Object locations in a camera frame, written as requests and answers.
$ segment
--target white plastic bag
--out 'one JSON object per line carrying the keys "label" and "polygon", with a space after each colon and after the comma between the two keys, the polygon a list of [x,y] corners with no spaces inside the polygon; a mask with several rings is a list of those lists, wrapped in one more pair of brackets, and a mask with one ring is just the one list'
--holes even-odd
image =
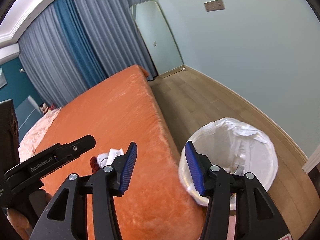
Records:
{"label": "white plastic bag", "polygon": [[[270,138],[255,127],[234,118],[223,118],[201,127],[189,139],[196,151],[207,155],[212,164],[229,173],[254,173],[265,190],[269,190],[278,171],[278,159]],[[199,205],[208,206],[209,199],[201,197],[192,182],[184,148],[179,163],[179,179]],[[230,210],[236,209],[231,198]]]}

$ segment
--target mirror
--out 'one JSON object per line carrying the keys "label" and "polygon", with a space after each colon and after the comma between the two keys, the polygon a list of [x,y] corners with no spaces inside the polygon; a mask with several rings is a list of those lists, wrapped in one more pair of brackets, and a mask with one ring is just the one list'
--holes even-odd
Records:
{"label": "mirror", "polygon": [[183,60],[158,3],[151,0],[130,9],[159,76],[180,71]]}

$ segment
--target black speaker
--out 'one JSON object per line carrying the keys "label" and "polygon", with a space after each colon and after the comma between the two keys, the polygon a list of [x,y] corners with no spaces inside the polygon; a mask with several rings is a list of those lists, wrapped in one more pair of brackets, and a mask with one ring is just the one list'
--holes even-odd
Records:
{"label": "black speaker", "polygon": [[0,103],[0,178],[20,163],[19,130],[12,99]]}

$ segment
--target gray curtain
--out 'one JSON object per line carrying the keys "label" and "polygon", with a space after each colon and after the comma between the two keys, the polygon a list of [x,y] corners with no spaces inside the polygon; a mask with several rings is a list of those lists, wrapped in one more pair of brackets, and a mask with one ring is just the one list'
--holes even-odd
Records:
{"label": "gray curtain", "polygon": [[88,87],[67,51],[53,4],[19,39],[21,63],[44,101],[64,106]]}
{"label": "gray curtain", "polygon": [[104,70],[111,76],[133,64],[157,75],[130,6],[147,0],[74,0]]}

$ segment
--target orange mattress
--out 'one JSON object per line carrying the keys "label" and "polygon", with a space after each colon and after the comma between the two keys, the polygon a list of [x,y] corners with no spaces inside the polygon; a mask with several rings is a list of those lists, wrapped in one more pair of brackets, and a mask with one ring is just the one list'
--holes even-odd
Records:
{"label": "orange mattress", "polygon": [[[37,152],[87,134],[94,136],[96,147],[43,178],[47,192],[53,195],[70,173],[92,174],[92,156],[110,148],[126,151],[134,141],[138,157],[129,189],[114,198],[123,240],[199,238],[203,211],[179,182],[180,155],[139,66],[113,75],[66,105]],[[87,213],[88,236],[94,240],[90,195]]]}

